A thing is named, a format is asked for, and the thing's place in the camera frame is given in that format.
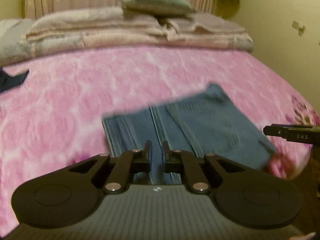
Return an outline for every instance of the bedding stack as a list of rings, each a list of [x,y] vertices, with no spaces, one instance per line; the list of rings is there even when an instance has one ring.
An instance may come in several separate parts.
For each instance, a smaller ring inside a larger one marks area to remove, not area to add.
[[[246,30],[185,0],[120,0],[121,7],[0,22],[0,67],[71,50],[160,45],[250,51]]]

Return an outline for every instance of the folded blanket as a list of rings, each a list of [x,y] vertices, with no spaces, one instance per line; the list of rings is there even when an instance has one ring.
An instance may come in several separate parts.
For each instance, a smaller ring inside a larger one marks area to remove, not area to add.
[[[245,51],[253,48],[253,41],[243,27],[212,14],[197,13],[189,18],[163,19],[161,23],[168,29],[170,45]]]
[[[95,35],[99,31],[163,34],[161,30],[162,27],[153,16],[123,10],[120,7],[106,7],[49,14],[36,21],[22,40],[40,41],[63,35],[81,36],[82,33]]]
[[[244,28],[204,13],[158,21],[147,14],[107,7],[1,25],[5,28],[0,28],[0,67],[59,52],[133,44],[252,49]]]

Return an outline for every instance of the dark blue cloth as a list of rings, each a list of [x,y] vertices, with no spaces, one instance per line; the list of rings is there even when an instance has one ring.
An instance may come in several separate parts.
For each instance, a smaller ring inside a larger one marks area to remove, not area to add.
[[[11,88],[20,86],[29,74],[29,70],[17,76],[9,76],[2,68],[0,69],[0,94]]]
[[[180,101],[153,106],[135,114],[103,119],[113,156],[153,144],[151,184],[181,183],[178,174],[164,174],[162,142],[171,149],[194,152],[197,157],[215,153],[248,167],[261,170],[275,147],[231,102],[219,85],[211,84],[203,93]]]

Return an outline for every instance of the green pillow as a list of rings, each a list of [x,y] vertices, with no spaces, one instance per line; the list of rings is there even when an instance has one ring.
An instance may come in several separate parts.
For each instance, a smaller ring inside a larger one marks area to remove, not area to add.
[[[186,0],[120,0],[123,7],[156,16],[182,16],[196,10]]]

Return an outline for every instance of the pink blanket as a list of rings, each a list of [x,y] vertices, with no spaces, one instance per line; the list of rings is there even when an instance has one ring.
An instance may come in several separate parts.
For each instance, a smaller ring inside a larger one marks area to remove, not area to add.
[[[69,52],[5,68],[30,69],[25,83],[0,95],[0,235],[18,222],[10,199],[23,182],[108,152],[105,113],[130,112],[222,86],[259,128],[311,122],[317,116],[286,81],[246,52],[119,47]],[[307,115],[309,120],[299,119]],[[272,138],[279,152],[270,171],[296,176],[310,147]]]

